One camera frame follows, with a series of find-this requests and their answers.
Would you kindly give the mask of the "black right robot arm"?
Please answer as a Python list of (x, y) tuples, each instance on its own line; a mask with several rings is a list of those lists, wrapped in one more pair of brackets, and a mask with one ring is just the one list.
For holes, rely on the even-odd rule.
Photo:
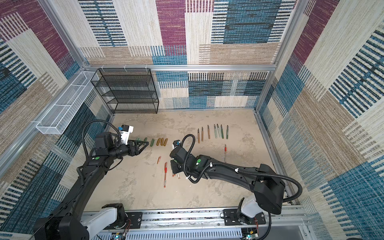
[(195, 157), (181, 146), (174, 148), (170, 157), (173, 173), (185, 173), (194, 184), (202, 179), (221, 180), (252, 193), (241, 199), (237, 211), (230, 215), (231, 220), (250, 225), (256, 222), (255, 216), (264, 211), (281, 214), (286, 184), (268, 165), (261, 164), (258, 168), (235, 166), (205, 155)]

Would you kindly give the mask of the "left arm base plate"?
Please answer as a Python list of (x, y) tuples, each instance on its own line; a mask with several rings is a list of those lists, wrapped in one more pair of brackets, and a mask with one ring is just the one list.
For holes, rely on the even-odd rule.
[(128, 230), (139, 229), (142, 224), (142, 212), (126, 212), (126, 216), (121, 220), (117, 219), (115, 223), (108, 225), (104, 230)]

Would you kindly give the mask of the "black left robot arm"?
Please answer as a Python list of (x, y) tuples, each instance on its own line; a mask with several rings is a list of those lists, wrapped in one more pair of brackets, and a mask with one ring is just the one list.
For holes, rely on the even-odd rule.
[(96, 146), (85, 163), (77, 168), (78, 179), (56, 209), (40, 218), (33, 227), (35, 240), (90, 240), (106, 227), (124, 229), (129, 220), (122, 204), (104, 206), (89, 219), (82, 219), (94, 190), (112, 169), (115, 160), (139, 155), (150, 143), (121, 141), (121, 137), (104, 132), (96, 137)]

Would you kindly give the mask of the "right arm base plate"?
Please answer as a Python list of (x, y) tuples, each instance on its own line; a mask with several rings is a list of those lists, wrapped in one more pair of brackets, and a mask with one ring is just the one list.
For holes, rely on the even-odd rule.
[(224, 209), (220, 217), (224, 220), (226, 226), (265, 225), (267, 223), (263, 213), (250, 218), (235, 209)]

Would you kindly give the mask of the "red gel pen short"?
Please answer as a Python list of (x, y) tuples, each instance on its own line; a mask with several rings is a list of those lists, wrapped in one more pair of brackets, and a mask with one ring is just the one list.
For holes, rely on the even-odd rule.
[(224, 148), (224, 162), (227, 163), (227, 145), (226, 144)]

